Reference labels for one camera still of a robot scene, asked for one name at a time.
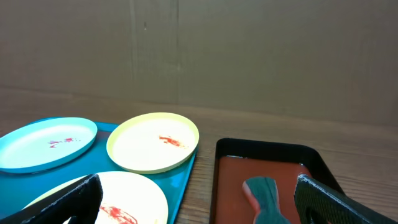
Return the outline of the green and orange sponge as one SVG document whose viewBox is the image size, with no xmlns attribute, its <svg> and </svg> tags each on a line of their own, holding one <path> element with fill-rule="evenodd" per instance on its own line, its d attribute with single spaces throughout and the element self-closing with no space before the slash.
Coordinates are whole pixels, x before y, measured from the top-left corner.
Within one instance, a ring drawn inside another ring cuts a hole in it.
<svg viewBox="0 0 398 224">
<path fill-rule="evenodd" d="M 253 224 L 290 224 L 280 211 L 274 179 L 251 177 L 243 182 L 242 189 L 255 212 Z"/>
</svg>

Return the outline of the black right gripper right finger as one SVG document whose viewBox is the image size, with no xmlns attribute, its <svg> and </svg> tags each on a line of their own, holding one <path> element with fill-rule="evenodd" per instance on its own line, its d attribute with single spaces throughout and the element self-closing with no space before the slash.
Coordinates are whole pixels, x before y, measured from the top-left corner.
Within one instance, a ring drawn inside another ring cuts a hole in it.
<svg viewBox="0 0 398 224">
<path fill-rule="evenodd" d="M 397 224 L 304 174 L 297 177 L 294 202 L 301 223 Z"/>
</svg>

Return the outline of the yellow plate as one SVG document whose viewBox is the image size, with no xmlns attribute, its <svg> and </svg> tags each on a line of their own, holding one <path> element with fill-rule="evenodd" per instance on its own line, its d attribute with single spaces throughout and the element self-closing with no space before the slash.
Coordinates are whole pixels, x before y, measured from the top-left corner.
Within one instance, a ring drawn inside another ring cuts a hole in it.
<svg viewBox="0 0 398 224">
<path fill-rule="evenodd" d="M 95 224 L 166 224 L 168 203 L 161 188 L 143 175 L 98 173 L 103 199 Z"/>
<path fill-rule="evenodd" d="M 137 174 L 158 174 L 183 164 L 200 139 L 197 126 L 175 113 L 135 116 L 111 132 L 106 142 L 109 158 Z"/>
</svg>

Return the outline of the light blue plate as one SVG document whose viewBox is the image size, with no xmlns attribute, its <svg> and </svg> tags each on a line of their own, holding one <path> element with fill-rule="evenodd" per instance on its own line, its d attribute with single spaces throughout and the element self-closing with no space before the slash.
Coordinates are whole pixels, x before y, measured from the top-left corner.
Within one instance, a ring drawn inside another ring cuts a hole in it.
<svg viewBox="0 0 398 224">
<path fill-rule="evenodd" d="M 1 171 L 41 172 L 70 162 L 94 143 L 97 125 L 85 118 L 38 121 L 1 137 Z"/>
</svg>

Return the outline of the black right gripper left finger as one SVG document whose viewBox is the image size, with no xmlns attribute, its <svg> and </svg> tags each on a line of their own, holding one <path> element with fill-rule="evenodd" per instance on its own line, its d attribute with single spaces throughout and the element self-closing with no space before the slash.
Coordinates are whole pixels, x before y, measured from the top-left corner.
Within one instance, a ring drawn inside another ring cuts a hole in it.
<svg viewBox="0 0 398 224">
<path fill-rule="evenodd" d="M 1 224 L 94 224 L 102 199 L 99 175 L 90 174 L 3 218 Z"/>
</svg>

